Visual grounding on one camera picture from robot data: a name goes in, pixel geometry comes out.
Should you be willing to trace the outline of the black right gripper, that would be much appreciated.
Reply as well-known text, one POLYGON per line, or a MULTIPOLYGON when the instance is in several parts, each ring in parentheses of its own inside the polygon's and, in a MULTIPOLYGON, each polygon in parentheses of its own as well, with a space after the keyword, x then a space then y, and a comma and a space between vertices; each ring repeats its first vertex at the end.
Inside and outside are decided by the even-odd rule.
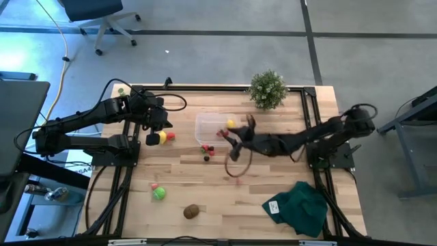
MULTIPOLYGON (((242 144, 245 148, 252 150, 254 152, 258 152, 260 154, 271 154, 272 153, 272 145, 271 145, 271 135, 270 134, 256 134, 255 127, 256 121, 255 118, 248 114, 246 116, 247 127, 248 128, 238 128, 236 131, 237 136, 239 136, 242 144)), ((228 136, 224 137, 226 141, 228 141, 233 147, 239 146, 240 143, 228 136)))

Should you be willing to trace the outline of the clear plastic tupperware container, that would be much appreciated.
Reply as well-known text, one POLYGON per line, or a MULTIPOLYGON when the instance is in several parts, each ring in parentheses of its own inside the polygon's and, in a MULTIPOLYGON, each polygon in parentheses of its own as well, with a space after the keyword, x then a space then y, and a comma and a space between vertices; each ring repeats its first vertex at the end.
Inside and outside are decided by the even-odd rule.
POLYGON ((229 143, 217 135, 225 130, 231 120, 237 127, 242 126, 241 116, 233 113, 198 113, 195 121, 195 139, 202 145, 227 147, 229 143))

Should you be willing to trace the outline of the brown kiwi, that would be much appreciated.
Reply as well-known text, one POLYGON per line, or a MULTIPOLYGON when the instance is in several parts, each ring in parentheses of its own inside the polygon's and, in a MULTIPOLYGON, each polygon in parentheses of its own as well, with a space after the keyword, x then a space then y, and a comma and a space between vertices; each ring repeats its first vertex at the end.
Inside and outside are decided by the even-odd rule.
POLYGON ((186 219, 193 219, 200 213, 200 208, 196 204, 191 204, 183 210, 183 215, 186 219))

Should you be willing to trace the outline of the potted green plant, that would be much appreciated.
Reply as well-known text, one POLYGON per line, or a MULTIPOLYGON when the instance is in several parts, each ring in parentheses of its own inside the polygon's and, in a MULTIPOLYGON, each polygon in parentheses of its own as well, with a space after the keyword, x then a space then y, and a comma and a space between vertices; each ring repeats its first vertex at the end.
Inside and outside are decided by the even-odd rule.
POLYGON ((282 106, 288 89, 282 76, 273 70, 267 70, 253 76, 248 92, 255 107, 266 111, 282 106))

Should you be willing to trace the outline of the white paper box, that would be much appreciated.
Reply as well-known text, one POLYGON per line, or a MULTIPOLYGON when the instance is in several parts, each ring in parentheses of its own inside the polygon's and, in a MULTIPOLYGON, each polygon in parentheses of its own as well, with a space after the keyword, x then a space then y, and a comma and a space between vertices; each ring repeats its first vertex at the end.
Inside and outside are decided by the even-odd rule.
POLYGON ((66 158, 65 168, 78 174, 91 177, 94 167, 91 166, 92 156, 82 150, 69 150, 66 158))

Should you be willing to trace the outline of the dark green cloth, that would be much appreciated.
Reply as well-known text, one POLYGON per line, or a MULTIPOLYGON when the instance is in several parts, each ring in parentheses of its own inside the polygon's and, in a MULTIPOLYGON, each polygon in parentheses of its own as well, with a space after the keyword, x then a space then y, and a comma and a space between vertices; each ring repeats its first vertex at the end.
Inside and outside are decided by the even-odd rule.
POLYGON ((280 192, 262 204, 276 223, 286 223, 296 234, 317 238, 322 232, 327 203, 322 194, 310 184, 298 181, 292 189, 280 192))

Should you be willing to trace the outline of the dark office chair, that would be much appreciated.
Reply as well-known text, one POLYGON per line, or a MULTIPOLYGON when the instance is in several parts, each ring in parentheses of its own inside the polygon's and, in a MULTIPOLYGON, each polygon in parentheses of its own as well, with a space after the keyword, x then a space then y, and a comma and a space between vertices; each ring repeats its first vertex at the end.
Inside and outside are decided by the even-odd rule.
POLYGON ((124 9, 122 0, 57 0, 64 8, 67 17, 71 22, 83 21, 78 26, 83 36, 87 35, 86 27, 99 26, 97 38, 94 43, 95 54, 101 56, 103 52, 99 46, 106 30, 110 32, 118 31, 130 40, 132 46, 137 45, 137 41, 123 29, 118 23, 119 20, 133 16, 137 22, 141 22, 141 17, 137 12, 127 12, 119 14, 124 9))

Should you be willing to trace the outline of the dark grey desk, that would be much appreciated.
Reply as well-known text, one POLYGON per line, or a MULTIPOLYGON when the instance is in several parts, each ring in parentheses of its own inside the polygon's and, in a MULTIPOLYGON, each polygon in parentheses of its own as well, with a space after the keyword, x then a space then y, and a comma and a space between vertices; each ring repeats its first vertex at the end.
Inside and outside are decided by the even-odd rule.
POLYGON ((20 203, 29 174, 16 171, 50 83, 0 81, 0 243, 20 203))

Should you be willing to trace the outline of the grey metal desk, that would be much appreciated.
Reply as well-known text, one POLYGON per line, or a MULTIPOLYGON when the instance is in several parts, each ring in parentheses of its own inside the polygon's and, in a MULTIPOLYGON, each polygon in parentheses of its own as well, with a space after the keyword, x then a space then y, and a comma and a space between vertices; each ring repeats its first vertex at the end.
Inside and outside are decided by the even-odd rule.
POLYGON ((389 131, 397 133, 410 170, 414 189, 400 192, 398 194, 399 199, 437 195, 437 186, 430 184, 426 166, 415 160, 416 154, 414 153, 413 143, 407 137, 406 126, 436 127, 437 134, 437 86, 420 96, 407 100, 398 108, 391 121, 377 129, 380 135, 385 135, 389 131))

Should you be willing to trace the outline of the black aluminium table frame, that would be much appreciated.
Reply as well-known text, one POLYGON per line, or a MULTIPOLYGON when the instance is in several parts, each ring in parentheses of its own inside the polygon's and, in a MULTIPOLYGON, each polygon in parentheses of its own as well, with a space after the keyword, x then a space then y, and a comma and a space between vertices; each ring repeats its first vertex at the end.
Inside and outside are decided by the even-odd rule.
POLYGON ((247 114, 257 121, 259 132, 297 133, 316 120, 339 113, 331 86, 299 87, 272 111, 259 111, 243 89, 236 86, 174 85, 166 91, 171 107, 169 120, 175 140, 159 146, 142 146, 133 169, 122 236, 124 238, 294 239, 294 230, 276 224, 262 204, 296 182, 313 182, 302 152, 293 157, 268 158, 243 150, 237 163, 223 165, 227 147, 215 147, 205 162, 195 139, 198 113, 247 114), (155 200, 151 185, 167 194, 155 200), (186 219, 183 210, 196 204, 200 213, 186 219))

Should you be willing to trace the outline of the silver metal bracket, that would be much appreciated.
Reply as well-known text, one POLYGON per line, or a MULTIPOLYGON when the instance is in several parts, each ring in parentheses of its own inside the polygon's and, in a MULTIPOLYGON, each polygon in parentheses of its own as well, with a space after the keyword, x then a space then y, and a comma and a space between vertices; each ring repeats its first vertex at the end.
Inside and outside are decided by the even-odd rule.
POLYGON ((316 240, 301 240, 298 242, 299 246, 338 246, 335 241, 316 241, 316 240))
POLYGON ((147 246, 146 238, 119 238, 109 240, 107 246, 147 246))

